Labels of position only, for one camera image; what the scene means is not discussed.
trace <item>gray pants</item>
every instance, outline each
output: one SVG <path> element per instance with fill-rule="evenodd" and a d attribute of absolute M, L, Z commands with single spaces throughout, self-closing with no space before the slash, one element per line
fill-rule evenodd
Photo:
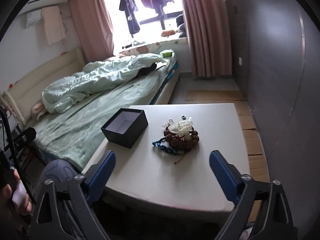
<path fill-rule="evenodd" d="M 74 178 L 78 173 L 73 169 L 70 163 L 63 160 L 55 160 L 50 162 L 43 170 L 36 192 L 36 200 L 39 197 L 40 189 L 43 182 L 46 179 L 52 179 L 53 181 L 64 182 Z M 72 230 L 73 237 L 78 240 L 85 240 L 84 235 L 82 234 L 79 226 L 76 222 L 76 216 L 74 215 L 73 207 L 70 201 L 64 201 L 63 208 L 66 212 L 66 217 L 69 223 L 69 227 Z"/>

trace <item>bed frame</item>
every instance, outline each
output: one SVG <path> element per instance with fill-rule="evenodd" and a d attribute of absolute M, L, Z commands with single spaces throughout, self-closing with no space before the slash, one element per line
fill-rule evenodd
<path fill-rule="evenodd" d="M 6 107 L 11 107 L 18 123 L 25 127 L 31 117 L 30 109 L 41 98 L 42 91 L 52 82 L 82 71 L 84 66 L 82 50 L 77 47 L 42 64 L 20 79 L 8 91 L 2 92 L 0 103 Z M 178 78 L 179 69 L 176 69 L 157 98 L 156 105 L 168 104 Z"/>

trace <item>black box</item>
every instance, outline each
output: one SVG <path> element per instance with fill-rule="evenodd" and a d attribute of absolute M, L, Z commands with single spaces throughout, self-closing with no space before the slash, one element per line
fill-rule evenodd
<path fill-rule="evenodd" d="M 101 130 L 109 142 L 131 149 L 147 126 L 143 110 L 121 108 Z"/>

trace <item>window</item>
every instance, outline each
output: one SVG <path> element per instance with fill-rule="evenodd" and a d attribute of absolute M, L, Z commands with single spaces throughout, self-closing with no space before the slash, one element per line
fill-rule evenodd
<path fill-rule="evenodd" d="M 132 38 L 124 12 L 119 11 L 120 0 L 105 0 L 114 28 L 115 53 L 121 51 L 122 46 L 128 45 L 132 40 L 155 42 L 161 38 L 163 29 L 177 29 L 175 18 L 182 13 L 182 0 L 167 3 L 163 8 L 164 19 L 161 19 L 154 9 L 145 8 L 141 0 L 134 1 L 138 8 L 135 17 L 140 23 L 140 32 L 134 34 Z"/>

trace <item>blue cord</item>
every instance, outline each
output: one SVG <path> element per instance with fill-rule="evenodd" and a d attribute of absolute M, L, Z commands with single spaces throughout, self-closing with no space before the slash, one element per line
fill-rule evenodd
<path fill-rule="evenodd" d="M 161 143 L 165 141 L 165 137 L 162 137 L 160 140 L 153 142 L 153 146 L 158 146 L 159 149 L 165 153 L 171 154 L 171 155 L 178 155 L 178 151 L 171 149 L 165 145 L 162 145 Z"/>

